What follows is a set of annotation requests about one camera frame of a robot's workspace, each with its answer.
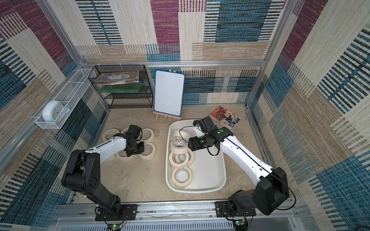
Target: alarm clock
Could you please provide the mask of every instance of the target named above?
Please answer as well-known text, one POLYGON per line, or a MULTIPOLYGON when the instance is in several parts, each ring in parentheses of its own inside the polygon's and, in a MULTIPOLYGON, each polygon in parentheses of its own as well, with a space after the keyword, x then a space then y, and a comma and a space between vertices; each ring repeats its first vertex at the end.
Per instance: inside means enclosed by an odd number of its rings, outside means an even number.
POLYGON ((69 107, 64 106, 64 104, 57 100, 53 100, 48 102, 44 107, 42 116, 46 122, 59 123, 70 112, 71 109, 69 107))

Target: whiteboard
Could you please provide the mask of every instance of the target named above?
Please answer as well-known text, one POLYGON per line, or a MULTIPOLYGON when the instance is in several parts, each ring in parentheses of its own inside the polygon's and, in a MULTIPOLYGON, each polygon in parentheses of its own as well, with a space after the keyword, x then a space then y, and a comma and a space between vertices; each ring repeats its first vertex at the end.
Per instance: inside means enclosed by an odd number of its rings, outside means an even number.
POLYGON ((169 71, 155 72, 154 110, 174 116, 181 115, 185 75, 169 71))

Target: black mounting plate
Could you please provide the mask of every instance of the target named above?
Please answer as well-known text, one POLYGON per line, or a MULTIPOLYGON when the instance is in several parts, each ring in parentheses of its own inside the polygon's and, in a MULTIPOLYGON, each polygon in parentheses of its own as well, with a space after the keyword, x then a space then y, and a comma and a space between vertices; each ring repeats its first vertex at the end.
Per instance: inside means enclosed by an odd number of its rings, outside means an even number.
MULTIPOLYGON (((126 211, 126 220, 127 221, 134 221, 136 217, 136 211, 137 211, 137 204, 122 204, 121 208, 122 211, 126 211)), ((125 213, 123 213, 120 217, 117 219, 113 218, 113 215, 101 212, 100 214, 97 214, 95 217, 95 221, 122 221, 124 219, 125 213)))
MULTIPOLYGON (((227 201, 216 201, 215 206, 216 206, 216 215, 217 215, 217 217, 229 217, 229 218, 230 217, 244 217, 244 214, 232 215, 230 210, 229 210, 229 206, 228 206, 227 201)), ((246 208, 246 209, 244 209, 244 211, 245 211, 245 215, 247 217, 256 215, 256 210, 254 210, 253 208, 246 208)))

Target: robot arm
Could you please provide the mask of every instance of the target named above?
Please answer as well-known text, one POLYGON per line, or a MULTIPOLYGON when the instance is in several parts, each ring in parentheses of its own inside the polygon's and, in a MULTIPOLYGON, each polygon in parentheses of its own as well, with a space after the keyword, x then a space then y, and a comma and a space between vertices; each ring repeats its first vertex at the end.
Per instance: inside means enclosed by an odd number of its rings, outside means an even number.
POLYGON ((126 139, 122 136, 114 136, 110 140, 86 149, 85 153, 98 153, 100 154, 100 163, 114 155, 116 152, 122 151, 126 148, 126 139))
MULTIPOLYGON (((218 129, 207 116, 195 120, 201 131, 195 129, 197 136, 189 139, 192 151, 212 147, 229 155, 252 179, 256 185, 253 194, 239 190, 229 197, 229 210, 237 215, 246 208, 256 207, 269 215, 288 197, 286 173, 273 169, 244 147, 227 128, 218 129)), ((62 185, 85 195, 99 204, 101 212, 108 220, 117 220, 122 215, 120 198, 109 192, 100 182, 100 164, 109 156, 125 150, 127 156, 144 152, 144 143, 139 142, 141 128, 130 125, 125 134, 117 134, 110 140, 87 150, 74 150, 68 160, 62 185)))
POLYGON ((251 207, 257 207, 263 214, 269 215, 289 197, 284 170, 273 169, 261 161, 244 147, 229 129, 218 129, 209 116, 195 120, 193 125, 200 126, 204 135, 189 139, 188 147, 192 151, 213 145, 219 150, 222 147, 223 152, 229 155, 256 185, 254 192, 239 190, 229 197, 229 209, 234 215, 251 207))
POLYGON ((255 185, 261 181, 261 177, 266 177, 271 173, 272 167, 253 155, 235 136, 228 136, 227 139, 221 142, 220 146, 222 146, 223 152, 230 156, 248 174, 255 185))
POLYGON ((119 219, 122 216, 121 199, 100 182, 100 164, 121 150, 125 150, 127 156, 143 153, 144 142, 139 141, 141 135, 141 128, 130 125, 125 134, 116 134, 96 147, 74 150, 68 159, 62 185, 99 204, 98 213, 108 217, 107 220, 119 219))

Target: wooden easel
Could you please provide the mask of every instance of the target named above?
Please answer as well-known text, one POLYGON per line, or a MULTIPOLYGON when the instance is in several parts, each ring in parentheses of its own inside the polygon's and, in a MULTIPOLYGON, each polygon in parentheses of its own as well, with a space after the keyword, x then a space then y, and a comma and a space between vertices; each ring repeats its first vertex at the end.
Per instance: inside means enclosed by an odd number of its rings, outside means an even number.
POLYGON ((155 121, 158 120, 158 115, 162 115, 162 116, 164 116, 164 118, 170 117, 170 118, 174 118, 174 119, 177 119, 177 120, 181 119, 181 117, 179 117, 179 116, 168 115, 168 114, 160 113, 160 112, 153 112, 153 114, 155 114, 155 121))

